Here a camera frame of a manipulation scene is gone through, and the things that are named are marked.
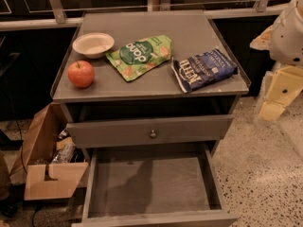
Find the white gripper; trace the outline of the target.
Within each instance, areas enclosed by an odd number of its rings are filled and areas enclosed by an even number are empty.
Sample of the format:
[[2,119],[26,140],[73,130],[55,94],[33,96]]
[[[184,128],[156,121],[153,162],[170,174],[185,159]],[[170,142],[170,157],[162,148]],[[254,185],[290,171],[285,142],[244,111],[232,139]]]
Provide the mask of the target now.
[[290,64],[272,75],[269,89],[258,117],[273,121],[280,118],[286,108],[303,90],[303,0],[292,0],[251,43],[256,50],[270,51],[274,61]]

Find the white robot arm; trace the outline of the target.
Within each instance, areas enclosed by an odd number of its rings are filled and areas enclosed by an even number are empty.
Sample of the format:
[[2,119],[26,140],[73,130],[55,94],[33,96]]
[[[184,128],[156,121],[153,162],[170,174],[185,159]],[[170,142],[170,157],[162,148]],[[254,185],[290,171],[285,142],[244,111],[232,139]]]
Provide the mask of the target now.
[[303,0],[292,0],[250,47],[268,50],[279,65],[258,114],[267,121],[277,120],[303,90]]

